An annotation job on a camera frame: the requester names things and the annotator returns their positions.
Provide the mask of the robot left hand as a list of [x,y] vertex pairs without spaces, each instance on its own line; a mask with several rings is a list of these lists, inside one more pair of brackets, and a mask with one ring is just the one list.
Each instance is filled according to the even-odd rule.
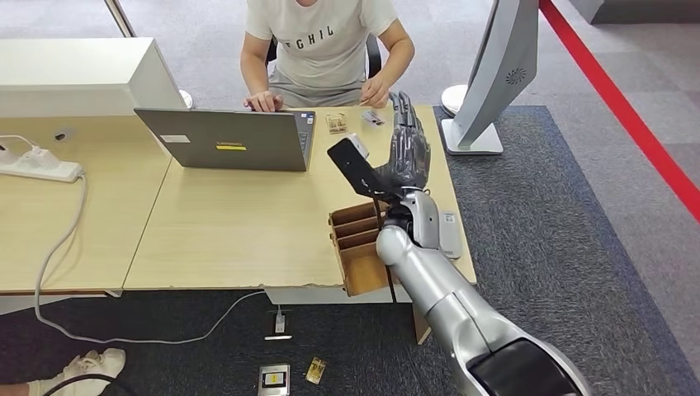
[[388,162],[376,170],[384,185],[392,191],[424,190],[428,184],[431,147],[409,96],[390,93],[394,126]]

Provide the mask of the person's right hand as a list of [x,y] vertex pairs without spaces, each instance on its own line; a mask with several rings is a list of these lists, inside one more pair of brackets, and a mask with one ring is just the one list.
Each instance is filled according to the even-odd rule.
[[260,92],[246,97],[244,106],[256,112],[277,112],[283,108],[283,98],[274,92]]

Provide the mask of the person's left hand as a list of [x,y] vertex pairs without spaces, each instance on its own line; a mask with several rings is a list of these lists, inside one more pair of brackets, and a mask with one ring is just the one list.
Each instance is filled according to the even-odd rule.
[[385,78],[376,75],[367,79],[363,85],[360,96],[360,105],[381,109],[389,100],[390,84]]

